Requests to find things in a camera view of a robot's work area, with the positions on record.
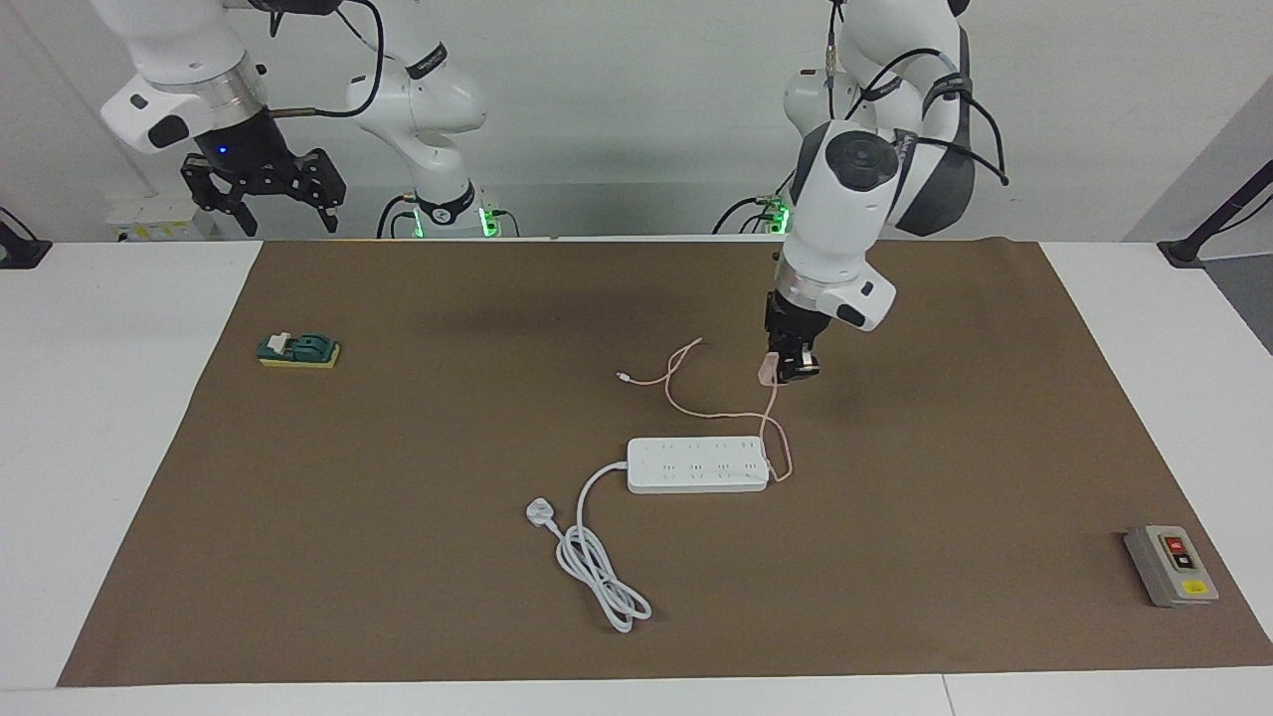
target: table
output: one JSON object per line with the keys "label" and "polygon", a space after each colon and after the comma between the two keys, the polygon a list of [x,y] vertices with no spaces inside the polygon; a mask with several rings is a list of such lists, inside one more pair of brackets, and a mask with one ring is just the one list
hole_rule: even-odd
{"label": "table", "polygon": [[[0,275],[0,713],[1245,715],[1273,702],[1273,668],[53,689],[258,248],[64,243],[37,271]],[[1044,250],[1273,633],[1273,357],[1204,273],[1170,269],[1153,246]]]}

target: pink cable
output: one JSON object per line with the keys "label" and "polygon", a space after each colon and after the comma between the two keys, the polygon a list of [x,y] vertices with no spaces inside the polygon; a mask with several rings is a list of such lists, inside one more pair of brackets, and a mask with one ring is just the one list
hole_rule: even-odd
{"label": "pink cable", "polygon": [[756,437],[760,438],[763,448],[765,443],[765,428],[768,428],[769,424],[773,423],[774,428],[778,431],[778,437],[783,442],[783,461],[787,464],[787,471],[783,473],[780,476],[778,475],[778,470],[774,470],[774,464],[769,461],[768,450],[765,451],[766,452],[765,461],[769,462],[769,471],[770,474],[774,475],[774,482],[780,483],[787,478],[792,476],[792,471],[794,471],[796,468],[792,464],[792,448],[791,443],[787,441],[787,431],[783,429],[782,423],[779,423],[775,418],[770,417],[770,414],[774,412],[774,403],[778,401],[777,380],[774,380],[774,383],[769,391],[769,404],[765,406],[764,413],[698,413],[695,410],[685,408],[684,405],[677,403],[675,397],[672,397],[672,376],[675,376],[676,371],[679,371],[681,368],[681,364],[685,363],[685,358],[689,357],[690,350],[694,350],[701,343],[703,338],[699,336],[691,340],[690,343],[682,345],[675,353],[672,353],[667,358],[667,372],[663,373],[662,377],[654,378],[652,381],[638,381],[630,376],[626,376],[626,373],[619,373],[619,377],[620,380],[624,380],[624,382],[639,386],[654,386],[662,383],[663,395],[667,396],[667,401],[672,405],[672,408],[676,408],[677,410],[685,413],[686,415],[690,415],[691,418],[703,418],[707,420],[715,420],[721,418],[760,418],[760,433]]}

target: yellow base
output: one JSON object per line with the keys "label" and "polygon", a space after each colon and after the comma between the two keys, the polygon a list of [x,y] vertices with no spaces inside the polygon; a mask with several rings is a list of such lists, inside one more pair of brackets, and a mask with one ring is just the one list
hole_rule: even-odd
{"label": "yellow base", "polygon": [[270,368],[318,368],[318,369],[331,369],[336,367],[336,359],[340,358],[340,344],[336,344],[336,349],[331,352],[331,361],[326,363],[302,363],[299,361],[270,361],[267,358],[257,358],[262,366]]}

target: charging cable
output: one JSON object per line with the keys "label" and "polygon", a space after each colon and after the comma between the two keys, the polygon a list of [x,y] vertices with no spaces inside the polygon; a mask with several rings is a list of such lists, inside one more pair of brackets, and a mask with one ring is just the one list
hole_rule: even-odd
{"label": "charging cable", "polygon": [[597,598],[597,604],[616,632],[626,634],[633,631],[636,619],[649,619],[653,612],[649,601],[633,587],[625,585],[615,575],[610,555],[596,533],[583,526],[583,502],[588,490],[607,473],[626,470],[628,462],[612,462],[597,470],[583,483],[579,501],[574,507],[574,525],[561,531],[552,521],[552,506],[542,497],[526,507],[526,519],[536,527],[547,527],[558,539],[558,564],[565,573],[583,582]]}

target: white power strip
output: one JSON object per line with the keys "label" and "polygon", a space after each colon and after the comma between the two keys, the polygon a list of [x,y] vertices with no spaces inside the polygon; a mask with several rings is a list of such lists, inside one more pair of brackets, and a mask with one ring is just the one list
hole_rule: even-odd
{"label": "white power strip", "polygon": [[639,437],[628,443],[636,494],[760,492],[769,464],[759,437]]}

